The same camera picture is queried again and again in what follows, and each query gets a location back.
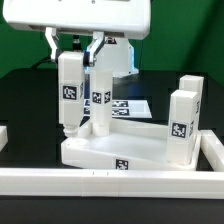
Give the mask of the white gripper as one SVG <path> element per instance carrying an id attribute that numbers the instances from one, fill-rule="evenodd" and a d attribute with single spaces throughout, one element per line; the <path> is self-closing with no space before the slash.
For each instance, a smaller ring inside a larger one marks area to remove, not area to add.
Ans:
<path id="1" fill-rule="evenodd" d="M 144 39 L 150 31 L 150 0 L 3 0 L 3 18 L 18 30 L 44 31 L 57 62 L 60 33 L 91 35 L 83 65 L 93 67 L 105 35 Z"/>

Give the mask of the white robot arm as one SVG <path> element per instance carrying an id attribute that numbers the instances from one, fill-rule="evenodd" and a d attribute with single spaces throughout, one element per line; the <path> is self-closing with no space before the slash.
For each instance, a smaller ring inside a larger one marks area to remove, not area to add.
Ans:
<path id="1" fill-rule="evenodd" d="M 91 36 L 86 71 L 111 69 L 115 77 L 135 74 L 132 40 L 150 32 L 150 0 L 3 0 L 3 18 L 17 30 L 42 31 L 59 57 L 59 35 Z"/>

